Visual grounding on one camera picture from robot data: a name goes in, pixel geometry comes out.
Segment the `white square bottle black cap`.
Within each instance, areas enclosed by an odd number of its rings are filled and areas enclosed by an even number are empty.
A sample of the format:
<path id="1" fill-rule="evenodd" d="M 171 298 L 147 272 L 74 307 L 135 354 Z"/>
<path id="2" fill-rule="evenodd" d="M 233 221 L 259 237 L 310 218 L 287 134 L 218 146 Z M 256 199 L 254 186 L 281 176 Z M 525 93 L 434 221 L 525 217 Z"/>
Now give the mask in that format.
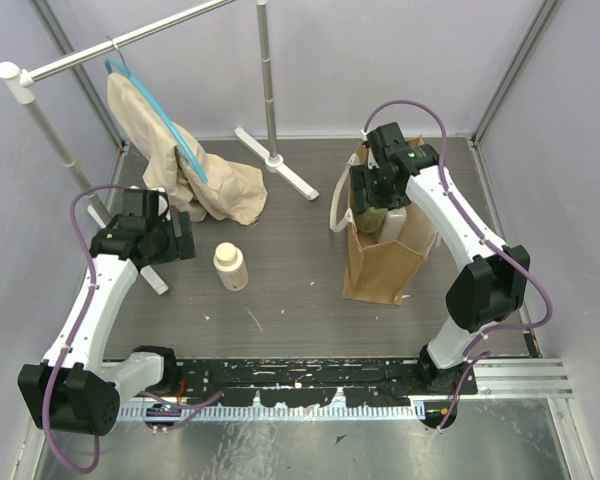
<path id="1" fill-rule="evenodd" d="M 395 241 L 399 238 L 407 218 L 405 207 L 389 210 L 377 234 L 379 243 Z"/>

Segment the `yellow-green bottle cream cap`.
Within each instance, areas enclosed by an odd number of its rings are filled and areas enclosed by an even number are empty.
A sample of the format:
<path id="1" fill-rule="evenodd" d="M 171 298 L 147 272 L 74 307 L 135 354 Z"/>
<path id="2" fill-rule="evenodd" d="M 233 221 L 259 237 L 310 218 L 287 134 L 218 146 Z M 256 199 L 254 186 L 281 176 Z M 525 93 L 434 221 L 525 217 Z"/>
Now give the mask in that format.
<path id="1" fill-rule="evenodd" d="M 365 212 L 356 214 L 355 224 L 357 230 L 366 234 L 375 233 L 381 228 L 387 213 L 386 208 L 370 207 Z"/>

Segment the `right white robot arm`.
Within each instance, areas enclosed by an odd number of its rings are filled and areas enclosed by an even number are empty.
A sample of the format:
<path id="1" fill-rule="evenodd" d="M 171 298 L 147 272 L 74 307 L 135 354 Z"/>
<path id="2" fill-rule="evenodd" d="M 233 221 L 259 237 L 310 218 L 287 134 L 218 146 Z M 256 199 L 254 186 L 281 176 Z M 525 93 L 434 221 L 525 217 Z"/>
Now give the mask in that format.
<path id="1" fill-rule="evenodd" d="M 460 376 L 471 342 L 521 307 L 530 255 L 523 246 L 508 246 L 481 220 L 452 182 L 441 153 L 408 143 L 395 122 L 364 133 L 346 172 L 346 218 L 355 232 L 379 244 L 395 241 L 413 208 L 454 258 L 458 275 L 445 297 L 448 318 L 417 362 L 422 388 L 442 393 Z"/>

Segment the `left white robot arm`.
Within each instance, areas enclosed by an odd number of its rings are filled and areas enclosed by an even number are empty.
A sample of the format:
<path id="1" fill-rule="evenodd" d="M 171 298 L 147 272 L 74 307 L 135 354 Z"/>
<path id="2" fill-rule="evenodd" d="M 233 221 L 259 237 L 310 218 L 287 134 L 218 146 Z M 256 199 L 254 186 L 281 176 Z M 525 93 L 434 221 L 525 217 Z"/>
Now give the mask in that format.
<path id="1" fill-rule="evenodd" d="M 180 368 L 173 349 L 140 346 L 114 367 L 105 347 L 122 302 L 142 270 L 189 260 L 195 246 L 188 213 L 170 211 L 163 188 L 125 188 L 118 214 L 80 243 L 88 267 L 70 314 L 37 364 L 17 384 L 36 427 L 104 436 L 122 404 L 142 391 L 174 393 Z"/>

